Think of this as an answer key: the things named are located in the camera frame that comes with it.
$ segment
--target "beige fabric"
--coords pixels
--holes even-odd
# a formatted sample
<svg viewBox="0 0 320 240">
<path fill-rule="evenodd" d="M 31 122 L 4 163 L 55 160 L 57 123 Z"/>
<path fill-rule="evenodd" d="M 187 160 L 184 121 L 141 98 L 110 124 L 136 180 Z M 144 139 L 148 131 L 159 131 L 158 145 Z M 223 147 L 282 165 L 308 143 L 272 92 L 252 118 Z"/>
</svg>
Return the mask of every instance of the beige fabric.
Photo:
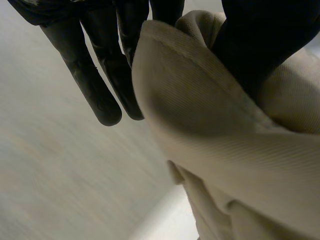
<svg viewBox="0 0 320 240">
<path fill-rule="evenodd" d="M 320 239 L 320 61 L 289 58 L 259 108 L 208 49 L 224 19 L 144 23 L 132 75 L 145 119 L 201 240 Z"/>
</svg>

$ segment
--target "gray floor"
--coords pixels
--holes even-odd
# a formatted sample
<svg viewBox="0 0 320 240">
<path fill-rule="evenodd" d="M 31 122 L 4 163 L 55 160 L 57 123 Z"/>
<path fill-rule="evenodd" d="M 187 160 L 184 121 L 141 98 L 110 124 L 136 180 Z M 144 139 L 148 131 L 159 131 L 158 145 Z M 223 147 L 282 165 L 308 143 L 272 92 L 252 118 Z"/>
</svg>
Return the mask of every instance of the gray floor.
<svg viewBox="0 0 320 240">
<path fill-rule="evenodd" d="M 127 240 L 172 186 L 165 160 L 144 121 L 102 126 L 41 30 L 0 1 L 0 240 Z"/>
</svg>

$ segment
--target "beige coat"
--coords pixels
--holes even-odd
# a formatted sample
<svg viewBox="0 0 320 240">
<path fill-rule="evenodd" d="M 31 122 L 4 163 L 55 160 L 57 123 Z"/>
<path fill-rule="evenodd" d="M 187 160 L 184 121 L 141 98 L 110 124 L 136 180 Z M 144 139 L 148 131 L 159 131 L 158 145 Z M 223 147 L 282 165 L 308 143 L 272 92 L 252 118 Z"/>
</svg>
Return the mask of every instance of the beige coat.
<svg viewBox="0 0 320 240">
<path fill-rule="evenodd" d="M 224 19 L 144 23 L 132 75 L 145 119 L 201 240 L 320 239 L 320 61 L 290 57 L 258 107 L 209 50 Z"/>
</svg>

